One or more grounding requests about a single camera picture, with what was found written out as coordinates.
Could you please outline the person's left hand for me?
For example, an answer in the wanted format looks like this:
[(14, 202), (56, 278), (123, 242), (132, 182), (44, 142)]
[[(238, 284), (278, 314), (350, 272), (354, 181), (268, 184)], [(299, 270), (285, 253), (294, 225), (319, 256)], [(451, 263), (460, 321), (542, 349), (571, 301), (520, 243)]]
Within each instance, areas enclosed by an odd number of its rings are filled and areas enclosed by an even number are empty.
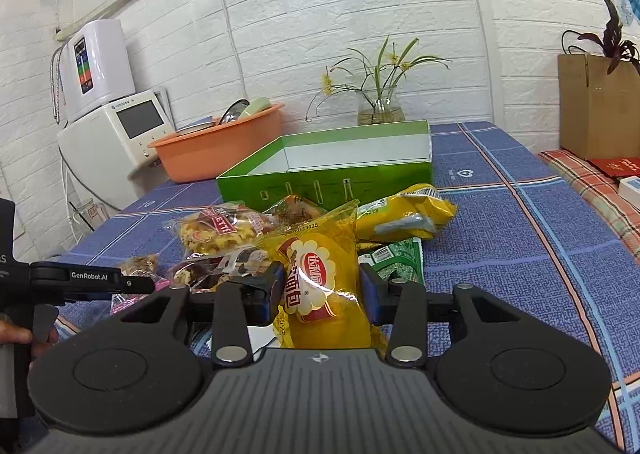
[(28, 344), (32, 347), (32, 359), (41, 356), (44, 352), (50, 350), (58, 343), (60, 335), (58, 330), (52, 327), (45, 341), (34, 341), (34, 335), (30, 330), (17, 326), (10, 322), (0, 322), (0, 344)]

